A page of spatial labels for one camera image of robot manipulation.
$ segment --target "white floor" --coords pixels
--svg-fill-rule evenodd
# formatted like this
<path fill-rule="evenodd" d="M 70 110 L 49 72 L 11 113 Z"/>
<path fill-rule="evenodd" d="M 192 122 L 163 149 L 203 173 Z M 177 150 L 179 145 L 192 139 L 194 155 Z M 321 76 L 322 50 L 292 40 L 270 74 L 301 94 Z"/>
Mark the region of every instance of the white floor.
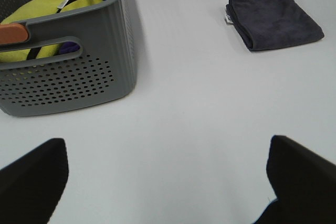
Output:
<path fill-rule="evenodd" d="M 51 137 L 70 177 L 50 224 L 252 223 L 275 196 L 270 139 L 336 163 L 334 0 L 296 0 L 325 38 L 249 52 L 228 0 L 129 0 L 139 61 L 127 97 L 31 118 L 0 113 L 4 166 Z"/>

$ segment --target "dark gray towel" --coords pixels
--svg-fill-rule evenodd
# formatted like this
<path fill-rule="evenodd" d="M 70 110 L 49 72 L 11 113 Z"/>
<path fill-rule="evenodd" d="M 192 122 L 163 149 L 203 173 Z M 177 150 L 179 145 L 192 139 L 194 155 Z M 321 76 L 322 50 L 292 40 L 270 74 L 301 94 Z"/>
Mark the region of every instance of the dark gray towel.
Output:
<path fill-rule="evenodd" d="M 321 27 L 294 0 L 229 0 L 226 11 L 250 51 L 315 42 Z"/>

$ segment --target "basket handle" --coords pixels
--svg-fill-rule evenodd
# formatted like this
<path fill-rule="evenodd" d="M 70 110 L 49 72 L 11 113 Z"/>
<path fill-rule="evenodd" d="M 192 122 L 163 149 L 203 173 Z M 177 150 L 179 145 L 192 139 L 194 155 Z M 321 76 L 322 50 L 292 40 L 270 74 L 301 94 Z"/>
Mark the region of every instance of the basket handle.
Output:
<path fill-rule="evenodd" d="M 19 23 L 0 25 L 0 45 L 24 42 L 28 37 L 28 31 L 24 25 Z"/>

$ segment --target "microfiber towel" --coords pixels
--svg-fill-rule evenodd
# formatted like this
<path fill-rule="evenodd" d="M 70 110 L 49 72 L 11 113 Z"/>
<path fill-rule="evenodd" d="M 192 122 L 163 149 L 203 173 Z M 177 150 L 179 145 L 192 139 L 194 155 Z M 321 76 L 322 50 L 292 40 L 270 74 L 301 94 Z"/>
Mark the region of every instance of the microfiber towel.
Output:
<path fill-rule="evenodd" d="M 315 42 L 321 27 L 294 0 L 229 0 L 226 11 L 250 51 Z"/>
<path fill-rule="evenodd" d="M 5 18 L 1 24 L 9 24 L 22 19 L 36 18 L 55 14 L 58 11 L 57 6 L 64 0 L 32 0 L 25 5 L 21 6 L 17 11 L 12 13 L 9 17 Z M 85 6 L 98 4 L 102 0 L 76 0 L 66 5 L 61 12 L 73 10 Z M 60 45 L 44 46 L 39 51 L 36 58 L 45 58 L 54 56 L 59 49 Z M 19 51 L 9 51 L 0 53 L 0 62 L 15 62 L 26 60 L 30 49 L 24 49 Z"/>
<path fill-rule="evenodd" d="M 65 142 L 48 140 L 0 170 L 0 223 L 46 224 L 68 181 Z"/>
<path fill-rule="evenodd" d="M 336 166 L 285 136 L 271 140 L 267 176 L 278 198 L 255 224 L 335 224 Z"/>

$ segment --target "yellow cloth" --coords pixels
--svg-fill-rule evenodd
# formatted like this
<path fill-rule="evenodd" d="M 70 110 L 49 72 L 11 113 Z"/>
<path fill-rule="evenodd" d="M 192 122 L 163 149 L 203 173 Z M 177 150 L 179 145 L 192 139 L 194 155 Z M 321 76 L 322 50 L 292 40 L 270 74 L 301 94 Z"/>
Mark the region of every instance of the yellow cloth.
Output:
<path fill-rule="evenodd" d="M 42 17 L 57 12 L 57 6 L 64 0 L 32 0 L 21 6 L 18 10 L 5 18 L 0 24 L 9 24 L 22 19 Z M 61 12 L 81 8 L 84 6 L 94 5 L 102 2 L 102 0 L 76 0 L 65 6 Z M 37 59 L 54 56 L 60 44 L 44 46 L 37 55 Z M 30 49 L 19 51 L 0 52 L 0 62 L 15 62 L 27 59 Z"/>

